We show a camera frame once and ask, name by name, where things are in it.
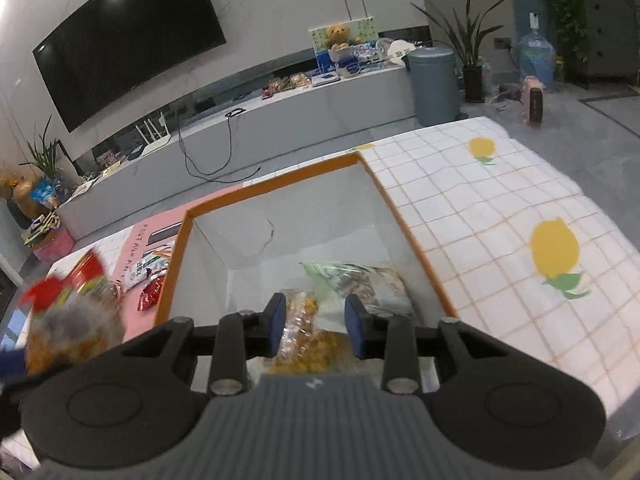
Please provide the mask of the silver green snack bag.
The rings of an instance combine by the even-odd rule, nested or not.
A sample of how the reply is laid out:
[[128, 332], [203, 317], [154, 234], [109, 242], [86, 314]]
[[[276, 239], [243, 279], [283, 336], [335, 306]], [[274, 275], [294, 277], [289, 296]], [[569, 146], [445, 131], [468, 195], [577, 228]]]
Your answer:
[[356, 295], [374, 314], [414, 317], [408, 289], [400, 275], [389, 266], [341, 262], [303, 262], [302, 266], [322, 314], [343, 314], [346, 298]]

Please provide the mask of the yellow popcorn snack bag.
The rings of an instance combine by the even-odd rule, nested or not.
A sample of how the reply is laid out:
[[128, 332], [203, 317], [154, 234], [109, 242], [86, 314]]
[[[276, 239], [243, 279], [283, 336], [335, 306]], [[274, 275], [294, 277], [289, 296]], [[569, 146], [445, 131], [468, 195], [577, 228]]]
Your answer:
[[313, 375], [337, 372], [347, 348], [344, 334], [316, 326], [319, 306], [312, 292], [285, 290], [286, 317], [271, 374]]

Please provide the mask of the red snack packet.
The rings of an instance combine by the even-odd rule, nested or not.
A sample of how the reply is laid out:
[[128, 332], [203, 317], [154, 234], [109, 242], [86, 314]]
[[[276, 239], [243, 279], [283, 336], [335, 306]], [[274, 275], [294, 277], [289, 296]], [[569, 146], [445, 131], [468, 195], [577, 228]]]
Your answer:
[[157, 272], [149, 277], [139, 297], [137, 306], [139, 312], [150, 310], [157, 305], [158, 300], [160, 300], [165, 278], [165, 271]]

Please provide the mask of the red orange chips bag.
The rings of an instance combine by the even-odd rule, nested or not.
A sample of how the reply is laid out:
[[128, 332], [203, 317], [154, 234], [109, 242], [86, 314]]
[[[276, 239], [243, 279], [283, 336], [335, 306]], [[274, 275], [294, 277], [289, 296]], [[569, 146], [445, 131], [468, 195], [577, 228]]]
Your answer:
[[103, 262], [94, 249], [88, 250], [66, 275], [54, 274], [26, 289], [18, 300], [36, 313], [64, 304], [71, 294], [93, 292], [107, 283]]

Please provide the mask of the pink basket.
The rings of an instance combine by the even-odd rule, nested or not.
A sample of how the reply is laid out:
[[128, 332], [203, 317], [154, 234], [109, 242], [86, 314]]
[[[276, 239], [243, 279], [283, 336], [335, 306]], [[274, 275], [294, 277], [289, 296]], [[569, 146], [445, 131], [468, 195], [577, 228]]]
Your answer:
[[44, 263], [53, 264], [70, 254], [75, 241], [65, 226], [51, 230], [40, 242], [34, 245], [32, 252]]

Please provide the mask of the white wifi router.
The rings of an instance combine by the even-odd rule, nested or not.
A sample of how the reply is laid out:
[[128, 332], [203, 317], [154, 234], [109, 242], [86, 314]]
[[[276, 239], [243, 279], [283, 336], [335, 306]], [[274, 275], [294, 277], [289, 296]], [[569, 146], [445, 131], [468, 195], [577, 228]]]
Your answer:
[[168, 122], [163, 112], [160, 112], [157, 118], [149, 117], [143, 119], [134, 128], [136, 128], [139, 136], [142, 137], [142, 156], [149, 155], [162, 148], [171, 138]]

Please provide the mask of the grey tv console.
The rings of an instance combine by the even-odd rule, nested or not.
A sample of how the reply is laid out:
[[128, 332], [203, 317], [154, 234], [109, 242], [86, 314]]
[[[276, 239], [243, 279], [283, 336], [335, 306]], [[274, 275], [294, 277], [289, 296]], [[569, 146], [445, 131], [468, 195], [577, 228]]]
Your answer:
[[184, 163], [192, 159], [210, 178], [414, 114], [409, 74], [400, 67], [294, 90], [241, 105], [238, 116], [219, 112], [194, 122], [170, 141], [58, 208], [76, 240], [201, 184]]

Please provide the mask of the potted plant left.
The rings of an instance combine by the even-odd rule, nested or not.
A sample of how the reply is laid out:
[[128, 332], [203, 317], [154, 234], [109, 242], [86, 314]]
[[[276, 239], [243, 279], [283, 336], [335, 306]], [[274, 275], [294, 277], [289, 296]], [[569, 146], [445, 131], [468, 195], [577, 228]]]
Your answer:
[[27, 143], [29, 160], [22, 162], [22, 166], [35, 167], [49, 181], [60, 176], [58, 170], [58, 140], [47, 138], [52, 117], [49, 117], [40, 134], [34, 136], [32, 142]]

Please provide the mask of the potted plant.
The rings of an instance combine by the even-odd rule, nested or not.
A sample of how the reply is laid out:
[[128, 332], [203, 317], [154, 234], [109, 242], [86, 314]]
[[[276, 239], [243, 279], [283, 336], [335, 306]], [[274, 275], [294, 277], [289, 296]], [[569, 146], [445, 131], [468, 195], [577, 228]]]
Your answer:
[[461, 63], [465, 101], [480, 103], [484, 101], [483, 60], [480, 47], [488, 36], [504, 27], [503, 24], [485, 26], [484, 21], [492, 11], [506, 3], [506, 0], [497, 0], [488, 8], [476, 13], [473, 13], [472, 3], [473, 0], [464, 0], [462, 13], [452, 8], [448, 14], [431, 0], [427, 0], [424, 8], [416, 3], [411, 3], [411, 6], [427, 18], [428, 24], [435, 25], [444, 33]]
[[27, 143], [29, 160], [22, 162], [22, 166], [35, 167], [49, 181], [60, 176], [58, 170], [58, 140], [47, 138], [52, 117], [49, 117], [40, 134], [34, 136], [32, 142]]

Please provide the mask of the golden vase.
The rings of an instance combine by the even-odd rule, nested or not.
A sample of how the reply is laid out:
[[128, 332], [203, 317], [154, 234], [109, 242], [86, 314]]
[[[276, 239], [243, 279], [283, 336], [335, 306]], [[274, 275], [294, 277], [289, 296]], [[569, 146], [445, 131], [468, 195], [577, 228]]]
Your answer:
[[34, 179], [20, 177], [12, 182], [12, 198], [18, 209], [30, 220], [35, 220], [49, 209], [32, 198], [36, 186]]

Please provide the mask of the pink small heater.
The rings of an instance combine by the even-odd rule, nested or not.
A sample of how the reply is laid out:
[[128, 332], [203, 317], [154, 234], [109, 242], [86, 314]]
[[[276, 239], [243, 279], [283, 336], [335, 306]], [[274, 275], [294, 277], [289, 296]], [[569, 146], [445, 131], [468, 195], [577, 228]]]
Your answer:
[[526, 122], [540, 125], [544, 118], [544, 85], [536, 76], [525, 77], [521, 98]]

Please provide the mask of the brown teddy bear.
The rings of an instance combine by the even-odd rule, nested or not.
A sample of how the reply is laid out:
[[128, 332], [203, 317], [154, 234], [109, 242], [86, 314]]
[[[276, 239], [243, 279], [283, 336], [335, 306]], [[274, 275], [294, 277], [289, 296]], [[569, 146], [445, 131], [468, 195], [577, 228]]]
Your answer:
[[353, 44], [360, 44], [359, 36], [353, 37], [346, 24], [334, 24], [326, 28], [326, 38], [322, 40], [322, 46], [329, 51], [340, 50]]

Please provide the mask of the potted plant right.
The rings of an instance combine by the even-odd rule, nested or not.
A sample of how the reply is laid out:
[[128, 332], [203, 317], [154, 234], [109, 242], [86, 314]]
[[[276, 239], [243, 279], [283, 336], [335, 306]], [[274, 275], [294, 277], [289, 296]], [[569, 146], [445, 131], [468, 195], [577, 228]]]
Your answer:
[[497, 0], [488, 8], [476, 13], [473, 13], [472, 3], [473, 0], [464, 0], [462, 13], [452, 8], [448, 14], [431, 0], [427, 0], [424, 8], [416, 3], [411, 3], [411, 6], [427, 18], [428, 24], [435, 25], [444, 33], [461, 63], [465, 101], [480, 103], [484, 101], [483, 60], [480, 47], [488, 36], [504, 27], [503, 24], [485, 26], [484, 21], [492, 11], [506, 3], [506, 0]]

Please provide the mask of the water bottle jug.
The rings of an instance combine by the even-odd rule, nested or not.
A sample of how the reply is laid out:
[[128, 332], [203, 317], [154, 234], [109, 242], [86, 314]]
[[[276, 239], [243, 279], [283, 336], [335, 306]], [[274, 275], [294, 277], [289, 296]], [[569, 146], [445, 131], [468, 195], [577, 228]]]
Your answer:
[[554, 87], [555, 50], [539, 31], [539, 14], [529, 13], [529, 33], [518, 43], [521, 80], [536, 77], [547, 90]]

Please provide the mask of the black wall television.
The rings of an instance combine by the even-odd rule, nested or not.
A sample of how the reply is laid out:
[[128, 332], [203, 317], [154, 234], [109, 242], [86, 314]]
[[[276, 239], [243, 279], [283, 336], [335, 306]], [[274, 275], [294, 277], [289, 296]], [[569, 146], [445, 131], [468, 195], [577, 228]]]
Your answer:
[[72, 132], [140, 84], [225, 43], [210, 0], [89, 0], [32, 54]]

